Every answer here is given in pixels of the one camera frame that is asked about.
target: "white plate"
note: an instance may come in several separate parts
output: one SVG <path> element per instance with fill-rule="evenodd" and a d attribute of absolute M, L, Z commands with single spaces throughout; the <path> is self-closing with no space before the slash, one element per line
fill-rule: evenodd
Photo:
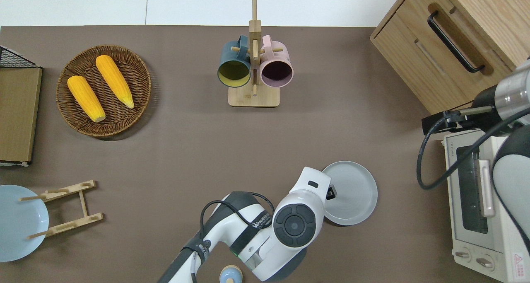
<path fill-rule="evenodd" d="M 32 190 L 15 185 L 0 185 L 0 262 L 29 255 L 42 243 L 44 235 L 29 235 L 48 230 L 48 209 L 40 199 L 19 201 L 36 196 Z"/>
<path fill-rule="evenodd" d="M 330 164 L 324 170 L 331 177 L 337 197 L 326 200 L 324 215 L 344 226 L 366 220 L 377 204 L 377 185 L 365 167 L 350 161 Z"/>

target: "black strap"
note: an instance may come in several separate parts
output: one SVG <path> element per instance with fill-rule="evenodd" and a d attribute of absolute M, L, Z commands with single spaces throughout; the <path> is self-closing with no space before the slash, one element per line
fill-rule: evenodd
<path fill-rule="evenodd" d="M 248 225 L 243 232 L 237 237 L 237 239 L 231 244 L 230 250 L 233 254 L 239 255 L 241 251 L 252 241 L 252 238 L 258 234 L 258 232 L 265 228 L 267 224 L 272 221 L 270 213 L 262 211 L 253 221 L 252 226 Z"/>
<path fill-rule="evenodd" d="M 201 260 L 201 264 L 204 264 L 208 256 L 210 256 L 210 249 L 208 249 L 210 242 L 205 242 L 198 237 L 192 237 L 182 249 L 190 249 L 196 252 Z"/>

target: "woven tray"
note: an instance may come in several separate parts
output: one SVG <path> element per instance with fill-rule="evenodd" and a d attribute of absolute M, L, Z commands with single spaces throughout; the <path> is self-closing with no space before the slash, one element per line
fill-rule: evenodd
<path fill-rule="evenodd" d="M 135 107 L 120 102 L 106 84 L 95 60 L 106 54 L 114 59 L 129 85 Z M 68 78 L 80 75 L 94 90 L 106 118 L 93 122 L 81 109 L 67 86 Z M 108 137 L 130 128 L 144 113 L 151 96 L 151 76 L 142 59 L 127 48 L 113 45 L 96 46 L 83 51 L 65 66 L 57 83 L 57 106 L 64 120 L 77 132 L 93 137 Z"/>

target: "yellow corn cob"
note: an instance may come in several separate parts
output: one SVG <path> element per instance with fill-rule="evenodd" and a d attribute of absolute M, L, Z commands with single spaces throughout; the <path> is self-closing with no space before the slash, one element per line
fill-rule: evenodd
<path fill-rule="evenodd" d="M 79 103 L 83 111 L 85 111 L 93 122 L 97 123 L 105 119 L 105 112 L 96 94 L 84 77 L 72 76 L 68 78 L 67 84 L 68 89 L 74 95 L 77 103 Z"/>
<path fill-rule="evenodd" d="M 127 107 L 134 108 L 131 90 L 114 60 L 108 55 L 100 55 L 96 58 L 96 66 L 118 100 Z"/>

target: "pink mug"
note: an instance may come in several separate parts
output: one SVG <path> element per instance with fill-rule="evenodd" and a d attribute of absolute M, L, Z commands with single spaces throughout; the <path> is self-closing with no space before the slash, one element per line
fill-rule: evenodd
<path fill-rule="evenodd" d="M 283 51 L 273 52 L 273 49 L 282 48 Z M 265 54 L 260 56 L 260 79 L 270 87 L 284 87 L 293 79 L 293 66 L 289 53 L 284 44 L 271 41 L 270 35 L 263 37 Z"/>

